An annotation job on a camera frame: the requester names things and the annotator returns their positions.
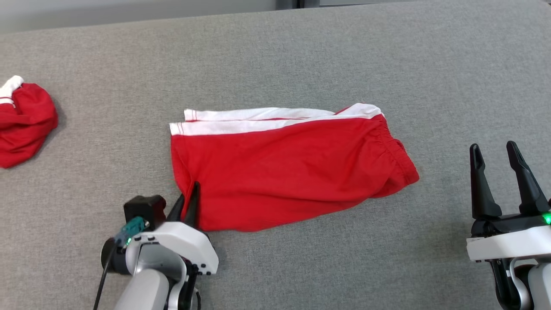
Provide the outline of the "red and white shirt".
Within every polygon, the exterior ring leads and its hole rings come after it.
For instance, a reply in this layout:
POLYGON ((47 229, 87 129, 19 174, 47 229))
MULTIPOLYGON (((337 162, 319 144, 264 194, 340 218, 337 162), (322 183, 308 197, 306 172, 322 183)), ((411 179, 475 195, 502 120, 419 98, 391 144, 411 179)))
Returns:
POLYGON ((12 76, 0 87, 0 167, 34 157, 58 126, 53 99, 35 83, 12 76))

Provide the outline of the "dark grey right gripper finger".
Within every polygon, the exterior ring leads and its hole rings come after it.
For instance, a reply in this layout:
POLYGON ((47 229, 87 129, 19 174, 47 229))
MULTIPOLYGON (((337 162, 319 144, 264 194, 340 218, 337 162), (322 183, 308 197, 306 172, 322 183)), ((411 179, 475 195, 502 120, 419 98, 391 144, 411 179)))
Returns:
POLYGON ((521 151, 518 149, 517 143, 508 141, 506 148, 510 166, 516 174, 521 197, 521 204, 518 207, 520 213, 523 215, 537 215, 549 212, 551 206, 521 151))
POLYGON ((502 216, 501 207, 495 202, 485 176, 486 165, 480 147, 470 146, 471 210, 475 220, 502 216))

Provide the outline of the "grey metal partition post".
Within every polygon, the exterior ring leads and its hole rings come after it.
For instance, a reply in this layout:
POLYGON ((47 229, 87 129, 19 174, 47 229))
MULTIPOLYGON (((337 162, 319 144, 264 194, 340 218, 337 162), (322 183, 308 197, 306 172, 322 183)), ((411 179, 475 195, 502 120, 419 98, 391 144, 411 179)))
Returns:
POLYGON ((276 10, 317 8, 321 0, 275 0, 276 10))

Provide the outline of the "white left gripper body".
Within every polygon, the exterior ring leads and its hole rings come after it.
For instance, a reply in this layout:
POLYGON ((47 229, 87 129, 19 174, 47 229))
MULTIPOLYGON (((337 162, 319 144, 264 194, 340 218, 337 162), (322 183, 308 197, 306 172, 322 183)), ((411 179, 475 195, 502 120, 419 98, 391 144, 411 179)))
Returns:
POLYGON ((153 232, 142 232, 132 238, 125 253, 130 275, 146 269, 165 276, 186 276, 198 271, 214 275, 219 258, 209 238, 182 222, 165 222, 153 232))

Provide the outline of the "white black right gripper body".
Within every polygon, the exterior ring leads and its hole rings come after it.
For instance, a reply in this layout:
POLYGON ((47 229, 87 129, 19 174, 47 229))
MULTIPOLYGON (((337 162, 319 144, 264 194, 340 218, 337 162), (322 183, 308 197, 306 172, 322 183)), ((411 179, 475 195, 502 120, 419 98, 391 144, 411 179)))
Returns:
POLYGON ((471 234, 471 261, 551 255, 551 212, 475 220, 471 234))

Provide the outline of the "red shorts with white stripes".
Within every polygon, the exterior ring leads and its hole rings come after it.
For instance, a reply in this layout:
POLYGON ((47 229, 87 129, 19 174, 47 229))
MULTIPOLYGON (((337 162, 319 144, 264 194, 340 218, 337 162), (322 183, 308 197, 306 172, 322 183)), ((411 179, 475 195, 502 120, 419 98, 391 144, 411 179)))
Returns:
POLYGON ((203 231, 256 232, 390 196, 419 181, 375 105, 186 109, 171 122, 175 182, 199 185, 203 231))

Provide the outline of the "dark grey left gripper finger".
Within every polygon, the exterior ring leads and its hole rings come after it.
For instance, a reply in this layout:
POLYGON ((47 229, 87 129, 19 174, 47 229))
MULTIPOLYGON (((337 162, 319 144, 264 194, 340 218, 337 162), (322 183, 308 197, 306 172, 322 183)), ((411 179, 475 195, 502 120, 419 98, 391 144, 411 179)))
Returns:
POLYGON ((187 200, 188 204, 184 216, 184 223, 195 229, 198 229, 200 190, 200 184, 196 181, 187 200))
POLYGON ((181 213, 185 204, 185 196, 181 194, 167 215, 167 222, 180 222, 181 213))

